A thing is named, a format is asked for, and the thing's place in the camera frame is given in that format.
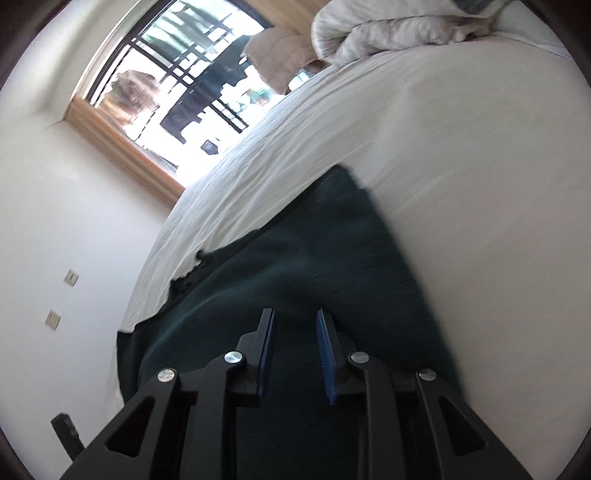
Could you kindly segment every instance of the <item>white duvet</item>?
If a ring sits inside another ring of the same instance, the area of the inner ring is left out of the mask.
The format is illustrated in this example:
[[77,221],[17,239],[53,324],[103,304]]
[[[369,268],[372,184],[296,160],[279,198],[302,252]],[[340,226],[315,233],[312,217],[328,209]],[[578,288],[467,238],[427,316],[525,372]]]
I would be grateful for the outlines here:
[[318,58],[346,65],[385,50],[484,36],[508,0],[330,0],[314,17]]
[[472,407],[535,480],[554,479],[591,425],[590,153],[591,89],[523,42],[331,67],[187,189],[122,327],[159,309],[198,249],[261,227],[341,163],[398,239]]

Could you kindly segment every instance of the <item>electrical outlet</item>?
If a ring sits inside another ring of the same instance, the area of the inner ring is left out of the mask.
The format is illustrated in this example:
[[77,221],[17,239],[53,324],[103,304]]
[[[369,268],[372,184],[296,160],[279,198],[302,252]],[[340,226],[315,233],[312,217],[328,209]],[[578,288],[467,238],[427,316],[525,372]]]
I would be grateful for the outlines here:
[[47,318],[45,319],[45,324],[52,330],[57,328],[57,324],[60,323],[61,316],[54,312],[53,310],[49,311]]
[[64,282],[66,282],[70,287],[73,287],[74,285],[76,285],[78,277],[80,277],[80,275],[78,275],[75,271],[70,269],[66,275],[66,278],[64,278]]

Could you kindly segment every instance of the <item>folded blanket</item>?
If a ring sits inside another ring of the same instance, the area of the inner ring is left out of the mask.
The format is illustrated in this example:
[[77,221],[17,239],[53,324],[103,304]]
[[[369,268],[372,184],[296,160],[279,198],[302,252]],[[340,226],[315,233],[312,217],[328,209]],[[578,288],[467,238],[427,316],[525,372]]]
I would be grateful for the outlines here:
[[331,0],[314,17],[318,58],[345,65],[384,50],[487,35],[507,0]]

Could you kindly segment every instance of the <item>metal screw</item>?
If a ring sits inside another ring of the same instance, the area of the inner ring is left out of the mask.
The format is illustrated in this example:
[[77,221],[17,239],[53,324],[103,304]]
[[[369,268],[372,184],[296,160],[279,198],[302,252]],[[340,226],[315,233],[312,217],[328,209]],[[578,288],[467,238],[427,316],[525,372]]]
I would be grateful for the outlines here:
[[369,355],[365,352],[355,352],[351,354],[351,360],[356,364],[366,364],[369,362]]
[[237,364],[242,361],[242,354],[240,352],[228,352],[223,356],[223,359],[229,364]]
[[177,373],[172,368],[164,368],[158,372],[158,380],[162,383],[170,382],[176,375]]
[[431,370],[430,368],[426,368],[424,370],[421,370],[418,373],[418,376],[421,377],[425,382],[432,382],[433,380],[435,380],[437,378],[437,374]]

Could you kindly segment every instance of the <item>beige pillow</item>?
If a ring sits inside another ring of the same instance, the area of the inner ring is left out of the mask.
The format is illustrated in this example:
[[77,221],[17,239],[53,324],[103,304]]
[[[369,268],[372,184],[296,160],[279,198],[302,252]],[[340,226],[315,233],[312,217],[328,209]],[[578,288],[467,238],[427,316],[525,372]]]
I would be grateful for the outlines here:
[[267,28],[253,36],[244,47],[263,82],[280,95],[289,92],[289,82],[317,59],[305,37],[284,27]]

